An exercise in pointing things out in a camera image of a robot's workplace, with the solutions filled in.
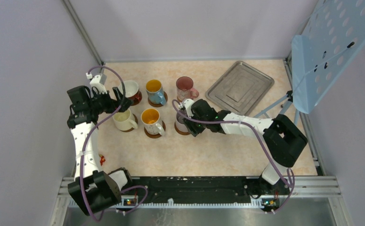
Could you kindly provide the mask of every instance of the white wall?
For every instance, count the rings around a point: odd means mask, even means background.
[[[365,226],[365,46],[310,114],[324,169]]]
[[[317,0],[71,0],[104,61],[286,57]]]
[[[0,225],[47,225],[74,143],[66,91],[95,65],[61,1],[0,0]]]

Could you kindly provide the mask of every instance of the gray metal tray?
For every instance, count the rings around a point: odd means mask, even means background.
[[[224,110],[248,115],[273,84],[268,75],[237,61],[206,91],[206,97]]]

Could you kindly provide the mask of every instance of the light blue perforated panel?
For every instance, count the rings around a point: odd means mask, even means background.
[[[292,40],[294,106],[310,113],[364,45],[365,0],[320,0]]]

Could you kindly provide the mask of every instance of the gray floor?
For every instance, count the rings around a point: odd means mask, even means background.
[[[101,222],[69,208],[64,226],[335,226],[326,198],[289,200],[275,215],[251,209],[139,209],[125,217],[106,211]]]

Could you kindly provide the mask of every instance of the blue mug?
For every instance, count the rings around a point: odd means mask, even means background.
[[[146,92],[149,97],[149,101],[152,102],[152,104],[166,104],[167,101],[164,96],[163,86],[159,80],[153,79],[148,81],[146,83]]]

